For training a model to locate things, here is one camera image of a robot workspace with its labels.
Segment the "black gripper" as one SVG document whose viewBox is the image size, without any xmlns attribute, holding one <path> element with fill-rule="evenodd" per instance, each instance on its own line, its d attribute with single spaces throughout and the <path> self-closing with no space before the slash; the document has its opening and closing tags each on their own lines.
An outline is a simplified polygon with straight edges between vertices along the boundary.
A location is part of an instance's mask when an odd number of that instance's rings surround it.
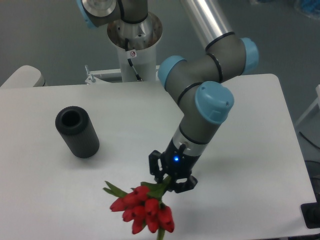
<svg viewBox="0 0 320 240">
<path fill-rule="evenodd" d="M 186 150 L 185 147 L 181 152 L 171 140 L 164 152 L 154 150 L 148 156 L 149 172 L 154 176 L 154 180 L 163 182 L 164 175 L 167 174 L 172 179 L 171 191 L 177 194 L 193 190 L 198 184 L 198 180 L 191 174 L 200 156 L 187 155 Z"/>
</svg>

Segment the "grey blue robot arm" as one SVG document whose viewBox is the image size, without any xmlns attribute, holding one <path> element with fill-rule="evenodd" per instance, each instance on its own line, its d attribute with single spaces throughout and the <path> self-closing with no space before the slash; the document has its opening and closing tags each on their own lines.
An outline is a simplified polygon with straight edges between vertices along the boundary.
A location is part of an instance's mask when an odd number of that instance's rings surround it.
<svg viewBox="0 0 320 240">
<path fill-rule="evenodd" d="M 183 112 L 183 118 L 164 152 L 149 155 L 149 170 L 157 183 L 170 176 L 168 190 L 192 190 L 192 168 L 234 105 L 223 82 L 254 69 L 259 62 L 256 44 L 232 31 L 215 0 L 181 2 L 204 47 L 196 61 L 171 56 L 156 65 L 156 44 L 163 28 L 146 0 L 79 0 L 77 6 L 90 28 L 107 25 L 117 49 L 123 82 L 160 80 Z"/>
</svg>

